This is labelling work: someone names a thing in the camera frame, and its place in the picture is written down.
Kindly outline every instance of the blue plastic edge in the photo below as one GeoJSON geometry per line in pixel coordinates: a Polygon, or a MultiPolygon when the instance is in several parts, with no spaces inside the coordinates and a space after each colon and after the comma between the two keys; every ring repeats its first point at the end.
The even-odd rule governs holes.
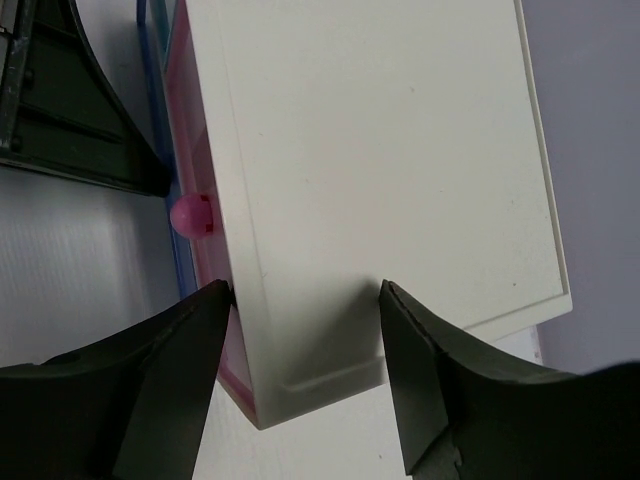
{"type": "MultiPolygon", "coordinates": [[[[142,65],[145,72],[147,96],[151,110],[151,126],[153,129],[154,143],[160,160],[170,169],[173,179],[169,195],[165,199],[167,222],[169,222],[169,211],[176,200],[180,198],[182,192],[178,181],[171,127],[169,126],[167,104],[162,87],[162,74],[160,67],[154,63],[154,57],[151,52],[150,32],[147,30],[147,0],[137,0],[136,23],[142,55],[142,65]]],[[[171,232],[171,247],[178,277],[180,298],[185,298],[198,289],[193,257],[191,256],[191,246],[189,240],[178,235],[173,228],[169,227],[169,230],[171,232]]]]}

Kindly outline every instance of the gray background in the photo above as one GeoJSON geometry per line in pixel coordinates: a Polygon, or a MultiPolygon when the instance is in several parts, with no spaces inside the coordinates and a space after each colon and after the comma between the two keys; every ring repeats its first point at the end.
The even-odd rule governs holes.
{"type": "Polygon", "coordinates": [[[640,2],[525,0],[574,310],[545,363],[640,358],[640,2]]]}

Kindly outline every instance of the pink knob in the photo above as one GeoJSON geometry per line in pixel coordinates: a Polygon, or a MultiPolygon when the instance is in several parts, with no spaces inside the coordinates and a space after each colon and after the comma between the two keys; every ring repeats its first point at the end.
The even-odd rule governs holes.
{"type": "Polygon", "coordinates": [[[171,208],[171,225],[183,237],[198,240],[213,233],[213,214],[209,197],[184,195],[171,208]]]}

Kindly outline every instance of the pink plastic drawer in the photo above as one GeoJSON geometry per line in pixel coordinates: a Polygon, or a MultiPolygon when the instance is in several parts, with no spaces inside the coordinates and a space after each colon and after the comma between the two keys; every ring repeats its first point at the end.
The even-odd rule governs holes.
{"type": "MultiPolygon", "coordinates": [[[[198,286],[216,279],[233,284],[193,41],[183,0],[176,6],[165,82],[182,193],[205,196],[213,214],[213,231],[191,242],[198,286]]],[[[251,379],[236,309],[232,309],[229,318],[218,375],[245,413],[255,420],[251,379]]]]}

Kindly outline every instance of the black plastic bracket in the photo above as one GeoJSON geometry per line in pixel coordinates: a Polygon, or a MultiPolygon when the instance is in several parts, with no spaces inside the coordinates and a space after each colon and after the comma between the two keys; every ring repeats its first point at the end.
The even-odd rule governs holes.
{"type": "Polygon", "coordinates": [[[0,0],[0,163],[147,195],[171,175],[92,53],[75,0],[0,0]]]}

